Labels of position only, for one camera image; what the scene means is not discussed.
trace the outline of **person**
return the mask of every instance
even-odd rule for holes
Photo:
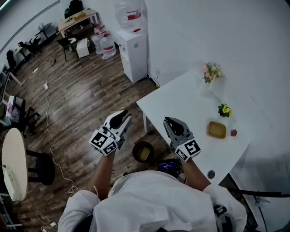
[[[192,159],[182,162],[186,184],[163,172],[142,171],[119,178],[109,191],[114,156],[102,156],[87,189],[69,198],[59,232],[244,230],[244,206],[226,188],[211,184]]]

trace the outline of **white wall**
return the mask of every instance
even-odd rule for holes
[[[113,3],[84,0],[111,30]],[[227,76],[218,97],[234,108],[250,146],[231,174],[242,189],[290,193],[290,8],[284,0],[145,0],[149,73],[164,85],[198,61]],[[290,220],[289,199],[268,199],[268,231]]]
[[[18,47],[18,42],[29,41],[34,38],[34,35],[39,32],[38,26],[40,23],[47,24],[52,22],[52,27],[46,31],[48,36],[55,33],[58,22],[63,19],[64,13],[58,0],[13,0],[2,11],[0,16],[0,49],[10,40],[15,37],[5,46],[0,54],[0,63],[7,63],[6,53],[9,49],[15,50]],[[23,59],[19,54],[15,57],[16,60]]]

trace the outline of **wooden floor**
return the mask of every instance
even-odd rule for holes
[[[54,58],[57,60],[52,65],[55,73],[48,81],[48,127],[52,133],[55,161],[61,165],[65,177],[73,180],[77,187],[85,188],[101,157],[88,139],[108,115],[118,110],[127,109],[132,114],[132,125],[129,137],[115,157],[112,183],[124,172],[155,169],[154,163],[141,164],[133,158],[131,151],[138,141],[148,141],[154,146],[156,160],[172,156],[155,130],[148,135],[144,132],[142,112],[136,101],[156,89],[149,79],[133,85],[123,72],[119,54],[108,61],[103,61],[95,53],[77,60],[75,53],[68,52],[68,61],[65,62],[63,51],[55,41],[17,73],[17,78],[24,83],[22,87],[12,80],[6,89],[8,94],[25,99],[26,107],[33,107],[41,115],[36,127],[37,135],[25,139],[27,149],[50,154],[44,83],[53,71],[49,62],[43,60]],[[5,134],[1,134],[1,144]],[[27,159],[29,166],[33,167],[34,160]],[[50,222],[58,222],[71,196],[66,192],[70,188],[71,183],[63,179],[58,167],[52,185],[30,183],[27,198],[14,204],[14,212],[18,214],[19,222],[24,224],[25,231],[40,231],[43,223],[37,219],[36,211]]]

